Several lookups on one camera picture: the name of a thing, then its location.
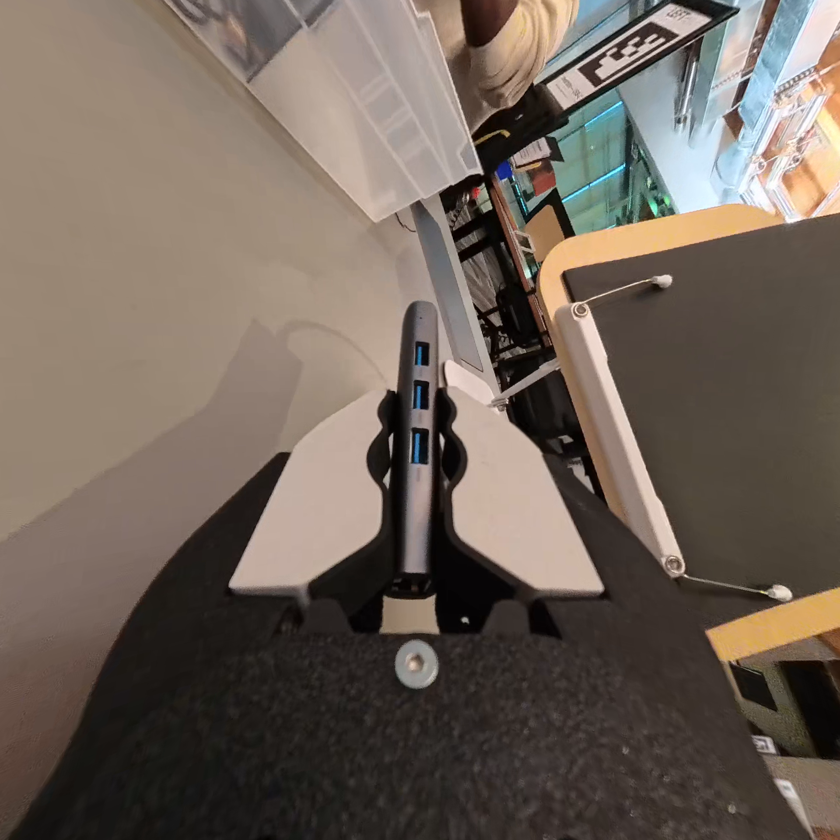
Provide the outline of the clear plastic bin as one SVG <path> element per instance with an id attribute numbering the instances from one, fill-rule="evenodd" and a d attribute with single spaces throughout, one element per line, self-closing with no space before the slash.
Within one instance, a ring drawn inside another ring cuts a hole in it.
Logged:
<path id="1" fill-rule="evenodd" d="M 166 4 L 371 221 L 482 173 L 412 2 Z"/>

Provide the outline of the wood-framed black panel stand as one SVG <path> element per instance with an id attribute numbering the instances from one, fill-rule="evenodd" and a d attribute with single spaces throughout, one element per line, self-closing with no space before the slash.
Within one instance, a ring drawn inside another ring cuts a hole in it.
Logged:
<path id="1" fill-rule="evenodd" d="M 754 206 L 552 247 L 542 310 L 606 504 L 738 660 L 838 653 L 838 214 Z"/>

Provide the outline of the silver round ventilation duct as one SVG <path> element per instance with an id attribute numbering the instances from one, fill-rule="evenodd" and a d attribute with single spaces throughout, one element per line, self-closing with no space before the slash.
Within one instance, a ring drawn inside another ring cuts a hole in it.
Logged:
<path id="1" fill-rule="evenodd" d="M 723 201 L 736 200 L 780 119 L 780 92 L 818 64 L 838 27 L 838 1 L 781 1 L 738 108 L 738 138 L 716 162 Z"/>

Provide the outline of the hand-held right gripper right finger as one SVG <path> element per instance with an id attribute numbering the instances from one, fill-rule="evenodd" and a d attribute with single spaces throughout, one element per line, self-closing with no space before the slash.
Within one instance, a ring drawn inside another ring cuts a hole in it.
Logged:
<path id="1" fill-rule="evenodd" d="M 444 634 L 528 633 L 604 583 L 543 451 L 458 387 L 438 394 L 443 485 L 433 556 Z"/>

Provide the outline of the grey desk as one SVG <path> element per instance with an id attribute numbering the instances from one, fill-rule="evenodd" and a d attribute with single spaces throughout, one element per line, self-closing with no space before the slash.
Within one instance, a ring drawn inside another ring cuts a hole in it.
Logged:
<path id="1" fill-rule="evenodd" d="M 440 285 L 162 2 L 2 2 L 2 838 L 136 602 Z"/>

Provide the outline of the grey USB hub blue ports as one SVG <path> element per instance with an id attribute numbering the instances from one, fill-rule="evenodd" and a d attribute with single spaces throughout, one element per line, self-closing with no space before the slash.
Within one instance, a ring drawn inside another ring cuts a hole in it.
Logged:
<path id="1" fill-rule="evenodd" d="M 391 495 L 395 572 L 390 597 L 423 600 L 433 592 L 439 485 L 438 311 L 412 302 L 403 318 L 392 434 Z"/>

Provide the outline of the black framed marker sign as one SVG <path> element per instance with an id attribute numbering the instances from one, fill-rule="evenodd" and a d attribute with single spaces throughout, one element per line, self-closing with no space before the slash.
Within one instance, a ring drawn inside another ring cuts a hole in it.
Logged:
<path id="1" fill-rule="evenodd" d="M 738 14 L 729 3 L 661 2 L 548 75 L 542 85 L 560 113 L 569 116 Z"/>

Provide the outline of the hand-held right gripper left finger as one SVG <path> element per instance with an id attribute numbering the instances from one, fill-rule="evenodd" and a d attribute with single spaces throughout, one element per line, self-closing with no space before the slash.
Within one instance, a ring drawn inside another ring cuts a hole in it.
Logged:
<path id="1" fill-rule="evenodd" d="M 396 572 L 387 477 L 396 394 L 368 392 L 289 454 L 228 583 L 234 595 L 338 603 L 357 633 L 382 629 Z"/>

